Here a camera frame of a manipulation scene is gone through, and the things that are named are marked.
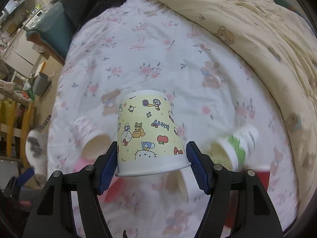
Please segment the white floral bed sheet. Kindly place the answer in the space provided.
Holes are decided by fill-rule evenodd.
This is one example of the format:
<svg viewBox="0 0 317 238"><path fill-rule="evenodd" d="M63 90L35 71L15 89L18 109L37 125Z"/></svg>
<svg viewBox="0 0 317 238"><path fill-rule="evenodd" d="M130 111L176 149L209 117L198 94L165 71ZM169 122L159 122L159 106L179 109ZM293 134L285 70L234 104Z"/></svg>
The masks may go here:
<svg viewBox="0 0 317 238"><path fill-rule="evenodd" d="M116 139L121 98L164 93L184 143L206 153L211 142L251 124L260 138L248 165L270 168L268 194L283 229L296 219L298 182L280 109L253 69L213 34L156 0L127 0L75 35L57 85L48 172L78 171L85 156L71 132L86 117Z"/></svg>

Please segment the yellow cartoon paper cup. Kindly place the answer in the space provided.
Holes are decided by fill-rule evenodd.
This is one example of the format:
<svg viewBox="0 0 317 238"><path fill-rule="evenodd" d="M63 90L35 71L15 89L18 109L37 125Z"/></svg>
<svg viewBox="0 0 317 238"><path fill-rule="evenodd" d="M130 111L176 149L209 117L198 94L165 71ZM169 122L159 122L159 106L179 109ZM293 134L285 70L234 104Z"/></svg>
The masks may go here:
<svg viewBox="0 0 317 238"><path fill-rule="evenodd" d="M190 166L167 96L159 91L136 91L121 99L117 139L119 177Z"/></svg>

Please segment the grey waste bin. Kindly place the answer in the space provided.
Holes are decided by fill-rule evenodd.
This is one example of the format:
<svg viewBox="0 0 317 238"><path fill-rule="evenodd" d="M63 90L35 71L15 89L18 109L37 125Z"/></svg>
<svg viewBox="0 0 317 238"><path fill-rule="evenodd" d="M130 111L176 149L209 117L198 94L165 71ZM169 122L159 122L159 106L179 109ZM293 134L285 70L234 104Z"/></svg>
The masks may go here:
<svg viewBox="0 0 317 238"><path fill-rule="evenodd" d="M35 78L34 85L32 88L33 93L36 96L42 97L47 88L49 87L50 83L51 80L49 79L48 75L40 72Z"/></svg>

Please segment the teal bed frame corner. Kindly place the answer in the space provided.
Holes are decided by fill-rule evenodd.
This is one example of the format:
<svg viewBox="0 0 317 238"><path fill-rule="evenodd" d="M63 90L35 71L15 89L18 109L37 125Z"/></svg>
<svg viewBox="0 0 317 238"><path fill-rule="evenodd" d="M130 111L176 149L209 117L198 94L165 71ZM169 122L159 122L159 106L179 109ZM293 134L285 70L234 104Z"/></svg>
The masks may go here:
<svg viewBox="0 0 317 238"><path fill-rule="evenodd" d="M55 3L35 25L26 31L26 38L45 49L55 60L64 64L70 43L76 32L64 12L62 3Z"/></svg>

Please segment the yellow wooden rack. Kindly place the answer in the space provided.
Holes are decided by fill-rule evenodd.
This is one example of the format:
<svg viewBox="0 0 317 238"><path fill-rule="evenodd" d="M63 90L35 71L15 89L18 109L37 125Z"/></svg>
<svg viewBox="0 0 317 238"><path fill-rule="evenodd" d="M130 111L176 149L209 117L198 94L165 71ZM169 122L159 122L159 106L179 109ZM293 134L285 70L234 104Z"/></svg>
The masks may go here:
<svg viewBox="0 0 317 238"><path fill-rule="evenodd" d="M34 103L1 97L1 160L16 161L23 167L26 158L26 138L34 115Z"/></svg>

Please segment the red ripple paper cup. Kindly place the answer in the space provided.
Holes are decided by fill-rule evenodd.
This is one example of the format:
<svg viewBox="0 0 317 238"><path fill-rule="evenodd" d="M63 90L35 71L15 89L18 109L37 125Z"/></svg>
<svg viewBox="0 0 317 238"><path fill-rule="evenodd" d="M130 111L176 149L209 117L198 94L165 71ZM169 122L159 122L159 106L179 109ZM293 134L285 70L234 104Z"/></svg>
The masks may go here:
<svg viewBox="0 0 317 238"><path fill-rule="evenodd" d="M269 165L247 165L245 172L235 173L234 194L229 197L225 226L234 231L253 230L252 224L273 216L273 205L267 194L269 179Z"/></svg>

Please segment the small pink patterned cup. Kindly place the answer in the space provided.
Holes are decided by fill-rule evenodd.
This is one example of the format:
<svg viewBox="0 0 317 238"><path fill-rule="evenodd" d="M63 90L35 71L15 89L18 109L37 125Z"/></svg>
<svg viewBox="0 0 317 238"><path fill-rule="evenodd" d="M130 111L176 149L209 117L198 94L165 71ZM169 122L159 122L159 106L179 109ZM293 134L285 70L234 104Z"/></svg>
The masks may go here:
<svg viewBox="0 0 317 238"><path fill-rule="evenodd" d="M87 117L76 119L70 131L76 147L85 160L95 160L98 156L105 154L111 145L109 136Z"/></svg>

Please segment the plain white paper cup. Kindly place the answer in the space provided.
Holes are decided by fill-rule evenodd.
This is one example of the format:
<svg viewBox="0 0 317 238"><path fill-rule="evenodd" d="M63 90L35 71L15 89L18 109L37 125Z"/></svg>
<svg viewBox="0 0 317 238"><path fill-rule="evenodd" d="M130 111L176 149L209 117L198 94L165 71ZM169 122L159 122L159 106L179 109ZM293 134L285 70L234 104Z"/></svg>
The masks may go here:
<svg viewBox="0 0 317 238"><path fill-rule="evenodd" d="M159 189L167 189L169 191L179 190L182 198L188 202L189 195L185 184L185 179L180 170L171 171L162 175Z"/></svg>

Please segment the cream bear print duvet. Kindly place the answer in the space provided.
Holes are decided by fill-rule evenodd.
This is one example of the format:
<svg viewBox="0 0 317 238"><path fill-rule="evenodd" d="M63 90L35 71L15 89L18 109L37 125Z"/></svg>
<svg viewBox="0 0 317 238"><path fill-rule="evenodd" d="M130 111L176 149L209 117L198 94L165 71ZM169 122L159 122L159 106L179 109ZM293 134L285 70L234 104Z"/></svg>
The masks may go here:
<svg viewBox="0 0 317 238"><path fill-rule="evenodd" d="M316 36L273 0L158 0L240 55L280 107L299 182L299 214L316 190Z"/></svg>

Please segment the green white paper cup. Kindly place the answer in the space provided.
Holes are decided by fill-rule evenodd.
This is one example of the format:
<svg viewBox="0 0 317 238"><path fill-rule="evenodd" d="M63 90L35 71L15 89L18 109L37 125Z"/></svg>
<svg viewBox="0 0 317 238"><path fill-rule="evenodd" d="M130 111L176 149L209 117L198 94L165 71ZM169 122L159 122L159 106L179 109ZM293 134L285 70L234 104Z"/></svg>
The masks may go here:
<svg viewBox="0 0 317 238"><path fill-rule="evenodd" d="M207 153L212 161L230 171L241 169L256 150L259 133L256 127L246 124L235 131L215 139Z"/></svg>

